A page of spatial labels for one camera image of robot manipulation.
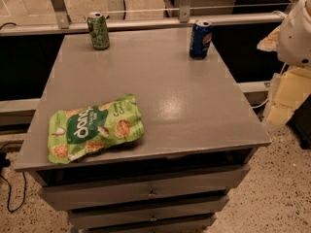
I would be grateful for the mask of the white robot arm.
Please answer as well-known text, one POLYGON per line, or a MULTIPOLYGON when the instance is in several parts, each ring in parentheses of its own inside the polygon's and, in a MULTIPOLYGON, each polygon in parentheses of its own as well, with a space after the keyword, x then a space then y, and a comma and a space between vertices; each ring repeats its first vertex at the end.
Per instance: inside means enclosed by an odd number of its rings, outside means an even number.
POLYGON ((266 120, 286 124, 311 94, 311 0, 299 0, 282 23, 257 45, 258 50, 276 51, 289 69, 278 76, 266 120))

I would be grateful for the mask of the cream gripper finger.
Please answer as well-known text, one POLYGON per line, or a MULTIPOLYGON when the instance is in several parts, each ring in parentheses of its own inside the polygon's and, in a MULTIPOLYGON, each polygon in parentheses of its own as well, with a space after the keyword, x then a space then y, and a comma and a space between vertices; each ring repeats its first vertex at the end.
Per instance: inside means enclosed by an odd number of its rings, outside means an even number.
POLYGON ((276 51, 279 32, 280 27, 277 26, 265 38, 259 41, 257 44, 257 49, 263 51, 276 51))
POLYGON ((290 67, 280 76, 265 119, 285 125, 311 94, 311 68, 290 67))

